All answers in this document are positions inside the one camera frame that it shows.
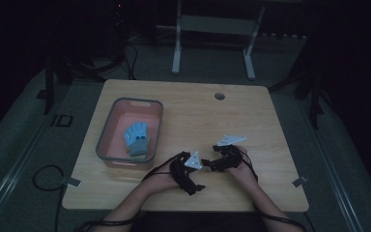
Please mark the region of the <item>black tripod stand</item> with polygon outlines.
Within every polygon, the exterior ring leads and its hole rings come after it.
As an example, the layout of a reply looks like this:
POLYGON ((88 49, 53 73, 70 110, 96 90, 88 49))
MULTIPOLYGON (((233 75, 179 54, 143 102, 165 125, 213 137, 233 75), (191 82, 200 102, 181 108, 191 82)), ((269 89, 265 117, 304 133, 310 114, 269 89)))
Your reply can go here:
POLYGON ((44 55, 44 89, 41 90, 37 98, 44 100, 44 115, 48 115, 54 105, 54 74, 55 65, 64 66, 70 65, 83 73, 84 76, 94 79, 97 82, 104 82, 105 78, 100 77, 95 72, 85 68, 82 64, 77 63, 71 57, 59 52, 46 52, 44 55))
POLYGON ((294 96, 297 100, 305 100, 307 96, 310 96, 309 121, 315 130, 319 128, 318 115, 323 113, 319 105, 323 60, 324 55, 320 41, 315 37, 309 36, 288 76, 268 88, 269 92, 272 93, 294 82, 298 82, 294 96))

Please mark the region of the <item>blue glove with dark dots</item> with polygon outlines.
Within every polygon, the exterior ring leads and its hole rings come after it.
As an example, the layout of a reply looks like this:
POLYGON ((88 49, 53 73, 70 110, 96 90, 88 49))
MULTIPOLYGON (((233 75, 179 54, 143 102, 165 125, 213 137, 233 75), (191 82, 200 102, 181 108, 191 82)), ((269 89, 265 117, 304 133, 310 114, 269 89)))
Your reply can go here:
POLYGON ((136 122, 132 124, 134 143, 128 149, 128 153, 132 157, 143 156, 148 152, 149 138, 147 134, 148 125, 144 122, 136 122))

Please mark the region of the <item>person's left hand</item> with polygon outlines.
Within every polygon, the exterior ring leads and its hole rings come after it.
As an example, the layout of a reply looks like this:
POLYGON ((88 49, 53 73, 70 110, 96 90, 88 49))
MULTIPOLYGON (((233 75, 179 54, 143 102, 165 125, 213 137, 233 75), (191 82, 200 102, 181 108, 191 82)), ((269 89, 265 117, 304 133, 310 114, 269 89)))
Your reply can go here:
POLYGON ((179 185, 169 173, 152 174, 142 182, 142 186, 149 195, 157 194, 169 189, 177 188, 179 185))

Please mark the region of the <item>dark equipment tower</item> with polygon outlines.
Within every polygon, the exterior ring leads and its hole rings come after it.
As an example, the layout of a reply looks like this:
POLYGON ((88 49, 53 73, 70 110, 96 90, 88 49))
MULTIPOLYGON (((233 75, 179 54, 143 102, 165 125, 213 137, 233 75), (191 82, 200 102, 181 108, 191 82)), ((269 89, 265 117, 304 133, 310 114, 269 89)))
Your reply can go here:
POLYGON ((113 61, 121 60, 127 46, 128 5, 126 0, 108 0, 110 5, 110 52, 113 61))

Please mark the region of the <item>pink basin with grey rim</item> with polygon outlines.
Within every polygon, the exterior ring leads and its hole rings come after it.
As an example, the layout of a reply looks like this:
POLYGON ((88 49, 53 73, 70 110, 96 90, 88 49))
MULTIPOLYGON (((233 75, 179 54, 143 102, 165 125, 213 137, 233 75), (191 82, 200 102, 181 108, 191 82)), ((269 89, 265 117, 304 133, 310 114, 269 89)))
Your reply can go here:
POLYGON ((162 114, 160 101, 115 100, 96 147, 98 157, 108 167, 150 169, 157 152, 162 114))

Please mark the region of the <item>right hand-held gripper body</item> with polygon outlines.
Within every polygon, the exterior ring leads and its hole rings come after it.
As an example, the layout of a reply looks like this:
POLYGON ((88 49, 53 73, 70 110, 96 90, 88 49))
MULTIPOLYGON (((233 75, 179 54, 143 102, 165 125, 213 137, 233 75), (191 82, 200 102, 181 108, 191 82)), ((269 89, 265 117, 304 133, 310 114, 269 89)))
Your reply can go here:
POLYGON ((238 167, 243 161, 243 154, 239 151, 235 143, 246 140, 245 135, 224 135, 215 145, 221 146, 222 151, 219 159, 212 160, 212 171, 224 171, 231 167, 238 167))

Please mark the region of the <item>person's right hand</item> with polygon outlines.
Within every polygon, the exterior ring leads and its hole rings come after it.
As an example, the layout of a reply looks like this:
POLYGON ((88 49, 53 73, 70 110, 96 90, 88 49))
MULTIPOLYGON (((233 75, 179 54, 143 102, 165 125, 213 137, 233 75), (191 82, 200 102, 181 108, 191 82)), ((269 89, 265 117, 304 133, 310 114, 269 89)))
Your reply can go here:
POLYGON ((259 185, 252 172, 251 163, 247 156, 247 151, 244 147, 238 146, 239 151, 243 154, 243 161, 238 167, 231 167, 227 172, 242 186, 247 192, 252 192, 258 189, 259 185))

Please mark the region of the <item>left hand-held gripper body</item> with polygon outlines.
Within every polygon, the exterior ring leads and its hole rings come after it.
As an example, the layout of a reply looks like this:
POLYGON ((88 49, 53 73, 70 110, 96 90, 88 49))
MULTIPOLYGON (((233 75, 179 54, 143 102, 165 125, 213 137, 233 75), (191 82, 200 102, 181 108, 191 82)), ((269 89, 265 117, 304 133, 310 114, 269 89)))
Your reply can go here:
POLYGON ((178 155, 176 155, 169 165, 170 176, 179 185, 180 189, 184 190, 188 195, 193 195, 191 190, 196 184, 191 180, 189 174, 194 171, 194 168, 186 166, 187 160, 180 160, 178 155))

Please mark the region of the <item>plain blue glove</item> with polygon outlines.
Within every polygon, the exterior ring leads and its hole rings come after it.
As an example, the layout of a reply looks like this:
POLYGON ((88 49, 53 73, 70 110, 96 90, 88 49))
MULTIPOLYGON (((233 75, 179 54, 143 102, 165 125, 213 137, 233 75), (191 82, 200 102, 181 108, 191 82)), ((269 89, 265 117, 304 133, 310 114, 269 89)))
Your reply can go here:
POLYGON ((132 127, 127 127, 125 130, 123 137, 125 139, 126 147, 130 149, 130 146, 134 143, 135 137, 133 135, 132 127))

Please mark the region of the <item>grey table edge clip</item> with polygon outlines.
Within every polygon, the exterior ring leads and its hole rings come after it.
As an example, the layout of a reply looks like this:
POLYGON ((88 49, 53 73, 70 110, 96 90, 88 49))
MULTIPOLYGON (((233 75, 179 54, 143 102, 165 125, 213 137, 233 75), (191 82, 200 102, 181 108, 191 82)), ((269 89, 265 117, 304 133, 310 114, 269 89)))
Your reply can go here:
POLYGON ((306 182, 308 181, 307 178, 305 178, 304 176, 299 176, 294 182, 293 182, 293 186, 295 188, 298 188, 299 186, 303 186, 306 182))
POLYGON ((73 186, 73 187, 79 187, 81 182, 79 180, 76 180, 74 178, 66 178, 64 177, 62 180, 61 180, 61 184, 64 185, 64 186, 73 186))

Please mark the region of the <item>white metal stand frame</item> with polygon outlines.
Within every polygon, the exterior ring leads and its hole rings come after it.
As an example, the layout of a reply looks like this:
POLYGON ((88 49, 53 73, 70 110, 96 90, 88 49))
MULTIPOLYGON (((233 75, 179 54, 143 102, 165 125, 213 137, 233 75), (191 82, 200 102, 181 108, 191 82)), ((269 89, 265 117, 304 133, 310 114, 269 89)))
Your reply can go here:
POLYGON ((226 34, 249 37, 248 45, 242 50, 243 61, 247 78, 254 80, 256 74, 251 60, 251 53, 259 35, 259 29, 265 14, 266 7, 261 6, 254 19, 237 19, 215 16, 203 16, 193 14, 183 14, 182 6, 184 0, 176 0, 176 25, 175 47, 172 61, 171 73, 180 73, 182 59, 182 32, 201 32, 213 34, 226 34))

